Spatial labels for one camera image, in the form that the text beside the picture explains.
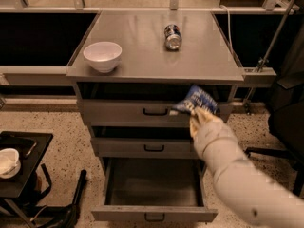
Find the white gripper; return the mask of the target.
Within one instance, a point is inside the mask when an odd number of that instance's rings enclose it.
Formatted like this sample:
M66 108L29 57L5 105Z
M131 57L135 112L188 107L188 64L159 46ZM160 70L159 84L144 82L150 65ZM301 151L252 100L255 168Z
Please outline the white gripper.
M244 154L232 129L205 108L196 107L189 119L190 135L198 156L205 162L243 160Z

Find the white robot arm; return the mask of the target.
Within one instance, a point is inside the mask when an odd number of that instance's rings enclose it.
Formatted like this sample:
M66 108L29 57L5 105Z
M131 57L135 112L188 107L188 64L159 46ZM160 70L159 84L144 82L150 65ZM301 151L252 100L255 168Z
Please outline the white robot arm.
M221 118L205 108L193 109L190 135L218 198L239 218L255 226L304 228L303 199L258 170Z

